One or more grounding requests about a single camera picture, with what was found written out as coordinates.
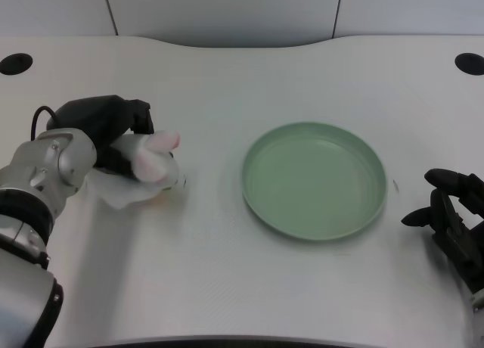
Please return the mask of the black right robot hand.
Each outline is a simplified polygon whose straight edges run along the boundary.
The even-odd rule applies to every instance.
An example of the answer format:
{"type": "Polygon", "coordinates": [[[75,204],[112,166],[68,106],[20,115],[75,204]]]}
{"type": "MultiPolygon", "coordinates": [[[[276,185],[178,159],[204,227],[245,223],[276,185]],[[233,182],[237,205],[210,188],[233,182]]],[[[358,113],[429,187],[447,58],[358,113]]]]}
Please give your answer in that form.
{"type": "Polygon", "coordinates": [[[474,215],[483,216],[483,180],[447,169],[431,169],[424,178],[435,187],[430,205],[402,219],[406,226],[430,226],[433,240],[455,266],[472,294],[483,289],[483,224],[468,228],[450,197],[474,215]]]}

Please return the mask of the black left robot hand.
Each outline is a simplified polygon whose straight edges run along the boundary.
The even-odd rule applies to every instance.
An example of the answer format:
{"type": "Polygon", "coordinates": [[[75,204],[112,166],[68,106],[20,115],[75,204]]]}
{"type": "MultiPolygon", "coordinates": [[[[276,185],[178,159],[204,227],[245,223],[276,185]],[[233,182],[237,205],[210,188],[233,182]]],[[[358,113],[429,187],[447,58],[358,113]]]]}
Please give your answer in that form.
{"type": "Polygon", "coordinates": [[[147,102],[105,95],[69,101],[55,113],[57,119],[47,122],[48,130],[82,130],[96,148],[96,168],[134,179],[131,163],[112,144],[129,130],[140,135],[154,133],[147,102]]]}

